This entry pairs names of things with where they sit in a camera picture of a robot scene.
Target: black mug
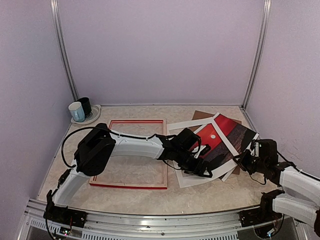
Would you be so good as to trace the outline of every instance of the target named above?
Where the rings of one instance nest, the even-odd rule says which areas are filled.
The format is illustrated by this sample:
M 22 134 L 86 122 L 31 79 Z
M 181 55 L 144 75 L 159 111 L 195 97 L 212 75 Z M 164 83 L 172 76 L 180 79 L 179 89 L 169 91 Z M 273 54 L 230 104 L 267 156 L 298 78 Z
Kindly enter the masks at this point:
M 88 97 L 82 97 L 77 100 L 81 103 L 85 117 L 88 117 L 91 113 L 91 104 Z

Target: cup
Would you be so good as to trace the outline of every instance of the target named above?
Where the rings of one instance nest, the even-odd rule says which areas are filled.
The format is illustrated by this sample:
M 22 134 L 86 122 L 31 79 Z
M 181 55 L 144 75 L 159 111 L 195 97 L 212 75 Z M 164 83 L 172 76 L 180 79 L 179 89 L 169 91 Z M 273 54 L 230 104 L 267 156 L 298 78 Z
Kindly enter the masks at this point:
M 76 122 L 83 122 L 85 120 L 85 112 L 81 105 L 81 102 L 75 101 L 68 107 L 71 116 Z
M 81 103 L 85 117 L 88 117 L 91 113 L 91 104 L 88 97 L 82 97 L 77 100 Z

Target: metal corner post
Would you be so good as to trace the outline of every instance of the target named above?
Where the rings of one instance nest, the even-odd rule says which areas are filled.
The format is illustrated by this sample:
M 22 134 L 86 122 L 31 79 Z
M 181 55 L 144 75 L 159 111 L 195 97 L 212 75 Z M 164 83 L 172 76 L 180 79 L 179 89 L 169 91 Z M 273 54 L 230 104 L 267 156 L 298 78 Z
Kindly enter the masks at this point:
M 68 55 L 67 55 L 67 51 L 66 51 L 64 36 L 63 36 L 63 32 L 62 32 L 62 27 L 61 27 L 61 20 L 60 20 L 60 15 L 59 15 L 58 0 L 50 0 L 50 5 L 51 5 L 51 11 L 52 11 L 55 32 L 56 32 L 56 36 L 57 36 L 57 40 L 58 40 L 58 46 L 60 49 L 60 54 L 61 54 L 64 69 L 65 69 L 68 85 L 70 87 L 72 98 L 74 101 L 76 101 L 79 99 L 79 95 L 78 95 L 77 88 L 76 88 L 76 85 L 74 82 L 74 78 L 71 73 L 71 68 L 70 68 Z
M 264 8 L 263 8 L 263 14 L 262 14 L 262 22 L 260 27 L 258 45 L 257 45 L 255 56 L 254 56 L 254 62 L 253 62 L 253 67 L 250 74 L 249 84 L 246 89 L 245 96 L 241 106 L 244 111 L 246 111 L 246 108 L 248 106 L 248 103 L 254 88 L 254 84 L 256 81 L 260 61 L 262 58 L 262 53 L 265 45 L 267 28 L 269 23 L 270 11 L 271 11 L 271 1 L 272 0 L 264 0 Z

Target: beige table surface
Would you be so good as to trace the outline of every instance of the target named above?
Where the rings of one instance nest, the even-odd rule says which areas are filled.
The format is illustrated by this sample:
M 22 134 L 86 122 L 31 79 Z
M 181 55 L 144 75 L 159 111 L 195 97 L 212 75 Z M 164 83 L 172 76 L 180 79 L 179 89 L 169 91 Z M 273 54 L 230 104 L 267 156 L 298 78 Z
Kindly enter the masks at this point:
M 241 120 L 249 127 L 237 106 L 119 106 L 103 107 L 100 118 L 89 124 L 107 123 L 110 119 L 166 119 L 167 124 L 191 120 L 195 110 L 215 114 L 217 112 Z M 72 124 L 68 132 L 83 126 Z M 78 142 L 88 133 L 81 131 L 72 136 L 65 145 L 65 157 L 70 164 Z M 60 152 L 54 159 L 40 190 L 38 199 L 46 201 L 48 190 L 54 190 L 58 178 L 67 169 Z M 256 173 L 253 178 L 263 182 Z M 175 171 L 168 168 L 167 190 L 122 189 L 90 186 L 84 184 L 72 198 L 69 206 L 108 213 L 139 215 L 174 215 L 225 211 L 249 207 L 260 203 L 262 192 L 276 189 L 273 183 L 260 185 L 250 179 L 246 172 L 232 174 L 226 182 L 216 179 L 201 185 L 179 188 Z

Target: plate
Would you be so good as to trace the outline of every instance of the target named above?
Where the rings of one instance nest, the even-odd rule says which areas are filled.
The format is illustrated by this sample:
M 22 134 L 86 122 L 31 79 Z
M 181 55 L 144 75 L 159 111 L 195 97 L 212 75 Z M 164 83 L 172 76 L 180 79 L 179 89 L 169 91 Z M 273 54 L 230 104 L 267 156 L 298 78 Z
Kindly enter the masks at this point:
M 98 104 L 91 105 L 91 112 L 83 122 L 75 121 L 73 118 L 71 118 L 71 122 L 73 124 L 78 124 L 78 125 L 91 124 L 100 117 L 100 114 L 101 114 L 101 106 Z

